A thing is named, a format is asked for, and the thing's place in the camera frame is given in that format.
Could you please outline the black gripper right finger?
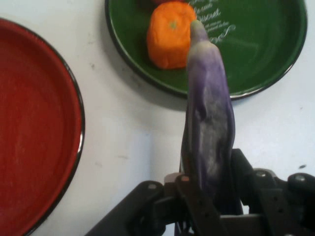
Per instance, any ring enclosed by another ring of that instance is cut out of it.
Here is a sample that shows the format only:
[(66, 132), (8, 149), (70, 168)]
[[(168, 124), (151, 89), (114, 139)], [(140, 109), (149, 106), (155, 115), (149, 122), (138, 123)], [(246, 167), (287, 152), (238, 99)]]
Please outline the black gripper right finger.
[(240, 149), (231, 167), (237, 193), (249, 213), (231, 218), (233, 236), (313, 236), (315, 177), (295, 173), (281, 180), (268, 169), (254, 169)]

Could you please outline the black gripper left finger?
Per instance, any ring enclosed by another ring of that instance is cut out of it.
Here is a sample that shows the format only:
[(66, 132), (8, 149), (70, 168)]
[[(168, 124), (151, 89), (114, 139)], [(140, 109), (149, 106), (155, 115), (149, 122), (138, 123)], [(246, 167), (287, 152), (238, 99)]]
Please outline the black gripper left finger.
[(161, 236), (169, 224), (181, 236), (228, 235), (212, 201), (187, 175), (138, 184), (87, 235)]

